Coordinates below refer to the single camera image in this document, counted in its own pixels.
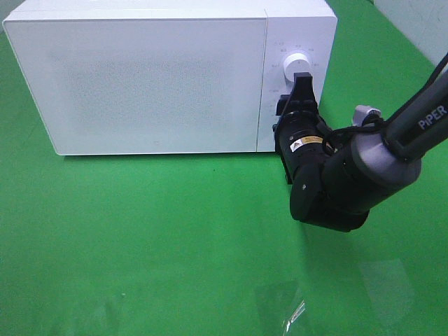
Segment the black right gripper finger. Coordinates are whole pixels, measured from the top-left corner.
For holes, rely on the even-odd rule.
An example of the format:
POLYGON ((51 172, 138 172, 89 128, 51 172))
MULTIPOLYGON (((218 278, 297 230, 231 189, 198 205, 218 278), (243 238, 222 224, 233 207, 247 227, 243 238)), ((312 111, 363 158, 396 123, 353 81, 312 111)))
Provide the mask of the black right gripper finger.
POLYGON ((297 72, 294 73, 293 79, 290 101, 317 103, 313 89, 313 76, 309 72, 297 72))
POLYGON ((288 102, 290 99, 289 94, 282 94, 276 104, 276 115, 282 116, 283 114, 288 112, 288 102))

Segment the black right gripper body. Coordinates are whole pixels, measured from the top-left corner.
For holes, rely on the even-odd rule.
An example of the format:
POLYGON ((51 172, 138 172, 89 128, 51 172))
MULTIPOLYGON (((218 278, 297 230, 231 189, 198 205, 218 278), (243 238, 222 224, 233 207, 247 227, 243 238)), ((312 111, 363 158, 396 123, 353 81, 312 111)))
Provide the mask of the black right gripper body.
POLYGON ((279 154, 291 184, 305 165, 321 164, 328 158, 322 141, 330 128, 319 114, 317 103, 288 102, 288 112, 273 126, 275 152, 279 154))

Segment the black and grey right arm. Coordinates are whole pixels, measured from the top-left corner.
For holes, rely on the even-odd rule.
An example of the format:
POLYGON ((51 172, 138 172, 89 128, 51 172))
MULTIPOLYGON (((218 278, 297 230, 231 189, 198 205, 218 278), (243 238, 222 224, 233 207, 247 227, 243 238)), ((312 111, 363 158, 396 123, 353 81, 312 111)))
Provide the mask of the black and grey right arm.
POLYGON ((320 115, 312 84, 310 73, 295 73, 292 90, 276 106, 274 144, 290 185, 290 214, 348 232, 415 182, 422 157, 447 138, 447 60, 390 118, 360 105, 352 124, 340 129, 320 115))

